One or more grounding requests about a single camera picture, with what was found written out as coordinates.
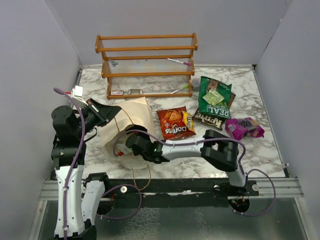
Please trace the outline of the orange red snack bag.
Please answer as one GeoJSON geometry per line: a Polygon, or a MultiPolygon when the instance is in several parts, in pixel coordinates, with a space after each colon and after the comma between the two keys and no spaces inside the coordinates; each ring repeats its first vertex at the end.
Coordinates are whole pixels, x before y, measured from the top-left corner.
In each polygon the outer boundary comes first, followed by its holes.
{"type": "Polygon", "coordinates": [[[189,131],[184,124],[183,111],[187,112],[186,106],[158,110],[156,112],[162,136],[165,140],[180,140],[196,135],[195,130],[194,132],[189,131]]]}

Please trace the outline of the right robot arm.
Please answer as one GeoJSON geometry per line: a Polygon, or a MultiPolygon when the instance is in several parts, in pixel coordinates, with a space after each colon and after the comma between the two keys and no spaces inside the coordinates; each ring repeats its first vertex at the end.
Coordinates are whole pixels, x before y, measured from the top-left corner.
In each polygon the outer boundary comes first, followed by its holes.
{"type": "Polygon", "coordinates": [[[125,146],[145,161],[161,164],[181,158],[203,158],[227,174],[229,189],[234,195],[240,196],[248,189],[248,177],[241,165],[246,147],[239,140],[211,129],[194,141],[160,140],[139,129],[127,130],[126,134],[129,137],[125,146]]]}

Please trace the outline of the brown kettle chips bag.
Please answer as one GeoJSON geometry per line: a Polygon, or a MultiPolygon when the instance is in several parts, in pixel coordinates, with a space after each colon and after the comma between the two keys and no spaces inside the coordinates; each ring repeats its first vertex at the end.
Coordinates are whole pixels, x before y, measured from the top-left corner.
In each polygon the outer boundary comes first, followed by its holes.
{"type": "Polygon", "coordinates": [[[218,130],[223,129],[223,124],[226,120],[231,119],[231,105],[236,97],[236,95],[232,92],[230,94],[230,99],[228,104],[224,101],[218,103],[215,106],[208,104],[203,99],[204,93],[199,93],[198,95],[198,108],[193,114],[192,118],[195,120],[199,120],[202,123],[205,123],[209,126],[215,127],[218,130]]]}

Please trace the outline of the light green snack packet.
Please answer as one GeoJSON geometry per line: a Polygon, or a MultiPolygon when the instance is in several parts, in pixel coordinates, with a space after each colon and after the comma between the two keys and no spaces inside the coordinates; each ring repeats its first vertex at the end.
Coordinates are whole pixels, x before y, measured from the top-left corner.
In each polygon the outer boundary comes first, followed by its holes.
{"type": "Polygon", "coordinates": [[[202,99],[205,100],[211,106],[215,106],[218,103],[221,103],[224,100],[224,97],[216,90],[211,89],[208,91],[206,95],[202,97],[202,99]]]}

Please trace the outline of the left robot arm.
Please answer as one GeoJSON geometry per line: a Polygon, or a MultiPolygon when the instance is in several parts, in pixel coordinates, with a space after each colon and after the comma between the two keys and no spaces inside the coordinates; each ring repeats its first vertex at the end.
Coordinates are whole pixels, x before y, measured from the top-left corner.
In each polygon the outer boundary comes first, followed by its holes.
{"type": "Polygon", "coordinates": [[[98,103],[92,98],[79,108],[79,116],[67,105],[51,113],[56,132],[51,158],[58,184],[58,212],[55,240],[94,240],[97,237],[95,218],[100,199],[111,190],[105,172],[91,173],[82,193],[85,166],[85,135],[95,127],[108,124],[120,111],[119,106],[98,103]]]}

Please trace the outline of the green real chips bag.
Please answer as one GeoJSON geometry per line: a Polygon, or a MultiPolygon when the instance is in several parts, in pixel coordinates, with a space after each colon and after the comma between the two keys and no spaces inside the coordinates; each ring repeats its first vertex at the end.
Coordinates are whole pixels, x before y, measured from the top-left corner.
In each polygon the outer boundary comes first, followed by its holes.
{"type": "Polygon", "coordinates": [[[221,120],[231,118],[230,100],[232,84],[226,84],[214,78],[200,77],[198,94],[198,110],[201,114],[215,117],[221,120]],[[215,104],[214,94],[221,95],[222,100],[215,104]]]}

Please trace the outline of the beige paper bag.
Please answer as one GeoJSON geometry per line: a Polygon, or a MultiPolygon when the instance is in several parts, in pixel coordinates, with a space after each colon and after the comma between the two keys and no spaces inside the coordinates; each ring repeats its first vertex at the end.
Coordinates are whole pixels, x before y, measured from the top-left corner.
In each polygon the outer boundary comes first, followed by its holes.
{"type": "Polygon", "coordinates": [[[140,156],[135,156],[126,145],[126,154],[117,156],[117,144],[129,139],[130,129],[142,129],[150,134],[155,133],[154,116],[145,97],[115,103],[122,110],[106,126],[99,128],[103,156],[113,165],[119,164],[130,171],[132,177],[137,176],[138,170],[148,169],[148,163],[140,156]]]}

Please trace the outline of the yellow m&m candy bag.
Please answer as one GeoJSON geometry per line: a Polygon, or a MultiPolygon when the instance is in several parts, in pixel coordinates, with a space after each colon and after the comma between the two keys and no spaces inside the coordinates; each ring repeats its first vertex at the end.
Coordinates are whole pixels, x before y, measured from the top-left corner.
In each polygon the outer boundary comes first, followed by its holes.
{"type": "Polygon", "coordinates": [[[185,126],[187,127],[187,129],[189,131],[191,131],[191,132],[195,132],[192,115],[187,111],[183,111],[182,114],[183,114],[183,120],[182,121],[185,124],[185,126]]]}

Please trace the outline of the magenta candy bag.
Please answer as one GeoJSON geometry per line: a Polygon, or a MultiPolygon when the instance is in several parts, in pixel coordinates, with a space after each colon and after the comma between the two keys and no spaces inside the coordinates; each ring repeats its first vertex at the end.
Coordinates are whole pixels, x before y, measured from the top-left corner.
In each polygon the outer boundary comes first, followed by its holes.
{"type": "Polygon", "coordinates": [[[265,130],[251,117],[227,119],[225,131],[238,141],[246,136],[263,138],[265,134],[265,130]]]}

